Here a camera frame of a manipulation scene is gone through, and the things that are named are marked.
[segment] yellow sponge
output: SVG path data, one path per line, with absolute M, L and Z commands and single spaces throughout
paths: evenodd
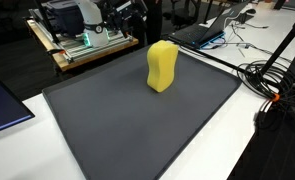
M 149 48 L 147 84 L 157 92 L 163 92 L 173 82 L 177 55 L 178 46 L 166 41 L 158 41 Z

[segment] gray mat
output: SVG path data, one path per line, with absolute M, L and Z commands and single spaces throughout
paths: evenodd
M 43 91 L 88 179 L 159 178 L 240 85 L 180 53 L 174 83 L 156 93 L 146 50 Z

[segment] wire bundle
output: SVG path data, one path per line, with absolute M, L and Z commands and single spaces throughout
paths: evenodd
M 269 100 L 264 109 L 273 103 L 274 108 L 287 112 L 288 107 L 295 107 L 295 72 L 275 63 L 263 75 L 260 70 L 266 62 L 260 60 L 241 64 L 237 75 L 250 90 Z

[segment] monitor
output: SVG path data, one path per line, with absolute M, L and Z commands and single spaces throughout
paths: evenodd
M 34 114 L 0 81 L 0 130 L 33 117 Z

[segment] white table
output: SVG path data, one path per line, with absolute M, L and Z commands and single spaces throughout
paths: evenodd
M 257 30 L 248 27 L 239 34 L 246 41 L 273 51 L 295 22 L 295 11 L 257 10 L 257 13 L 257 17 L 248 23 L 269 25 L 270 28 Z M 231 29 L 227 28 L 226 32 L 228 36 Z M 235 65 L 248 61 L 233 45 L 206 52 Z M 283 56 L 294 58 L 295 40 Z M 198 59 L 234 73 L 212 60 Z M 226 179 L 255 132 L 254 115 L 264 101 L 242 85 L 161 179 Z M 84 179 L 43 96 L 37 95 L 24 103 L 36 117 L 0 132 L 0 180 Z

